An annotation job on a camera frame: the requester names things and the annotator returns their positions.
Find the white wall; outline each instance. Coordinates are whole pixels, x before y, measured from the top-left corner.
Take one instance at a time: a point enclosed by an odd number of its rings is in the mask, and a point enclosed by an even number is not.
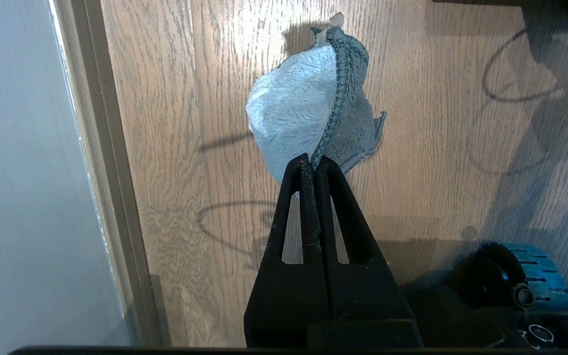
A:
[[[46,0],[0,0],[0,354],[128,345]]]

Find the cloth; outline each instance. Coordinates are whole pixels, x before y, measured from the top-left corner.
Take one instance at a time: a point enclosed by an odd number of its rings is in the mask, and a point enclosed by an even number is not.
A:
[[[249,128],[270,173],[282,182],[291,159],[313,169],[327,156],[343,173],[376,151],[386,113],[374,119],[363,93],[369,56],[340,26],[314,30],[313,48],[262,76],[247,103]]]

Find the light gray towel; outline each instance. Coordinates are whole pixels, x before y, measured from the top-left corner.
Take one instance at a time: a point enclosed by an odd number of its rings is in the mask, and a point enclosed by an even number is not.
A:
[[[369,56],[339,25],[313,29],[315,46],[262,76],[247,103],[249,128],[272,175],[307,153],[313,169],[327,156],[343,173],[376,151],[386,113],[374,119],[363,93]]]

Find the wooden floor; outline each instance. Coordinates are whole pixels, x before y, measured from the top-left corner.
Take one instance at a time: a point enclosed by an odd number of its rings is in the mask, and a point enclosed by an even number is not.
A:
[[[374,112],[388,111],[376,155],[347,177],[397,280],[430,283],[496,240],[543,248],[568,283],[568,18],[514,2],[527,6],[105,0],[165,341],[244,345],[278,193],[244,106],[338,11],[369,50]]]

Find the gray cloth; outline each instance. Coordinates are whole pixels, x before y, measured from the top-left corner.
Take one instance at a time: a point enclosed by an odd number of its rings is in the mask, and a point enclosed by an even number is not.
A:
[[[369,62],[365,47],[340,27],[330,27],[325,38],[336,54],[336,97],[311,164],[316,169],[320,159],[326,156],[347,173],[376,151],[387,114],[383,111],[381,117],[374,119],[372,106],[363,93]]]
[[[385,112],[375,120],[363,94],[365,47],[337,26],[314,32],[315,46],[262,76],[247,103],[249,128],[279,182],[303,153],[314,169],[325,155],[346,173],[374,153],[383,130]]]

